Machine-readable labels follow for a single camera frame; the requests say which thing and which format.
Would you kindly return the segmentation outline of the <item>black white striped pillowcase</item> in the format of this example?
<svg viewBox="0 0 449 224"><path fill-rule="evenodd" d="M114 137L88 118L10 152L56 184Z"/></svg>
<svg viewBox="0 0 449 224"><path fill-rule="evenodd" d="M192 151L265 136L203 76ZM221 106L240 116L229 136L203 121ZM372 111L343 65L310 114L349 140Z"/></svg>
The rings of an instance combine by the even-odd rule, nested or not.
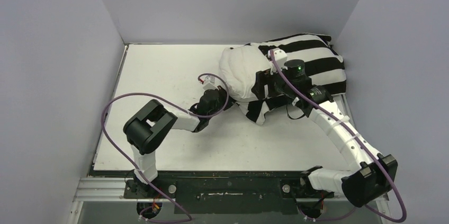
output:
<svg viewBox="0 0 449 224"><path fill-rule="evenodd" d="M344 61L342 56L332 49L330 41L331 37L328 35L296 34L268 42L254 42L246 46L256 47L267 58L268 52L272 49L279 48L284 51L288 60L284 63L286 68L283 73L291 84L299 87L298 89L307 91L306 86L318 85L330 95L345 94L347 83ZM274 82L273 86L267 85L268 91L276 90L279 86L279 89L294 94L279 75L257 72L256 79L263 79L266 83ZM239 107L250 121L261 125L265 121L266 113L282 106L286 107L289 119L297 120L304 117L305 114L298 118L289 115L287 105L291 102L292 99L286 95L271 96L270 93L268 98L241 103Z"/></svg>

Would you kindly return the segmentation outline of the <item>white pillow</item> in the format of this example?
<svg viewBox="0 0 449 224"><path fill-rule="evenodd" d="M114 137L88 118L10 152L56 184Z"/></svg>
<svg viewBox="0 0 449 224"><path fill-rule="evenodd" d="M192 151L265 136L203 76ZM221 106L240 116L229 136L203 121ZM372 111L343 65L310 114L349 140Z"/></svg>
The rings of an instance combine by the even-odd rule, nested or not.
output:
<svg viewBox="0 0 449 224"><path fill-rule="evenodd" d="M238 102L256 101L252 92L256 73L272 68L272 63L256 46L225 48L219 60L220 75L226 82L230 96Z"/></svg>

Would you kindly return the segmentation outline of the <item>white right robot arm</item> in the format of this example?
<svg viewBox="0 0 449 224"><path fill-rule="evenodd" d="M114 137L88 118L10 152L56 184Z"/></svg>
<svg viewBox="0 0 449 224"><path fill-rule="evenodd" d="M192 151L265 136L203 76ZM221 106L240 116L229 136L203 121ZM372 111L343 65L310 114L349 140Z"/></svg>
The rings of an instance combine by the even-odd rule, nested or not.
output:
<svg viewBox="0 0 449 224"><path fill-rule="evenodd" d="M321 166L305 171L300 191L313 196L319 191L342 194L355 207L390 192L398 162L392 155L383 155L372 147L343 115L338 104L324 86L312 83L302 60L287 61L284 67L272 65L255 76L253 92L258 98L283 97L298 107L330 139L348 164L338 171Z"/></svg>

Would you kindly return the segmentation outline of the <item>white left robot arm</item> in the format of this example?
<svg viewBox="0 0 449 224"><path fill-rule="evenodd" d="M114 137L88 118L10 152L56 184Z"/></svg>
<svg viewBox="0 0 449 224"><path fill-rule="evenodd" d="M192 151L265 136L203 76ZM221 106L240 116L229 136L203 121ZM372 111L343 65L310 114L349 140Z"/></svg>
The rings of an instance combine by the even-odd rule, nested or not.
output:
<svg viewBox="0 0 449 224"><path fill-rule="evenodd" d="M234 103L227 91L218 87L204 91L199 102L186 113L169 111L158 100L144 105L123 127L138 166L134 172L139 181L138 191L147 198L158 192L155 151L171 130L200 132L209 125L211 115L229 109Z"/></svg>

